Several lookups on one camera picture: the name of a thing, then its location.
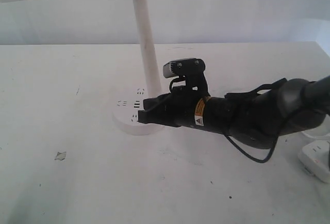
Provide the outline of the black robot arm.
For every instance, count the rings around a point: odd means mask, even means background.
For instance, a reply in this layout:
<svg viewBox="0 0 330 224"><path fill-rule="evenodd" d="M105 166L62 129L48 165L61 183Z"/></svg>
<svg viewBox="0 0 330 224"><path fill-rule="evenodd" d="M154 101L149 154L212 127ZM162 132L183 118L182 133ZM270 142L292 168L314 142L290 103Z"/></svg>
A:
<svg viewBox="0 0 330 224"><path fill-rule="evenodd" d="M227 135L253 148L269 149L280 136L320 126L328 110L328 77L316 82L283 78L222 98L175 87L171 93L145 99L138 121L190 127Z"/></svg>

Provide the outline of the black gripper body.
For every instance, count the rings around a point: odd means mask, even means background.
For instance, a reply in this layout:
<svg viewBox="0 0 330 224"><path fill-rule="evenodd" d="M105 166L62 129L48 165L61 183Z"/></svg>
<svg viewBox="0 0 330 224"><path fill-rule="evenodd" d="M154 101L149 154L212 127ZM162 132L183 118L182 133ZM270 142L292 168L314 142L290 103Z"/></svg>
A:
<svg viewBox="0 0 330 224"><path fill-rule="evenodd" d="M207 132L227 132L234 107L225 98L172 95L152 110L152 120L171 127L189 127Z"/></svg>

